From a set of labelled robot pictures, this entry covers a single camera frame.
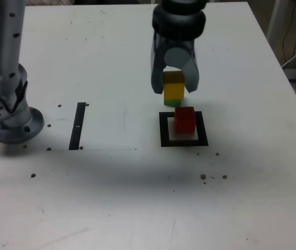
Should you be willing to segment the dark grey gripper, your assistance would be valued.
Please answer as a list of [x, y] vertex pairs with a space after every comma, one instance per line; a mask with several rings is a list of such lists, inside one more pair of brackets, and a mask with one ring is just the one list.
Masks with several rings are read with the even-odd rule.
[[[163, 50], [159, 49], [163, 46], [170, 48], [165, 54]], [[163, 92], [163, 70], [166, 65], [182, 71], [185, 88], [189, 93], [197, 90], [199, 70], [193, 53], [193, 40], [171, 40], [154, 32], [151, 50], [151, 86], [154, 93], [162, 94]]]

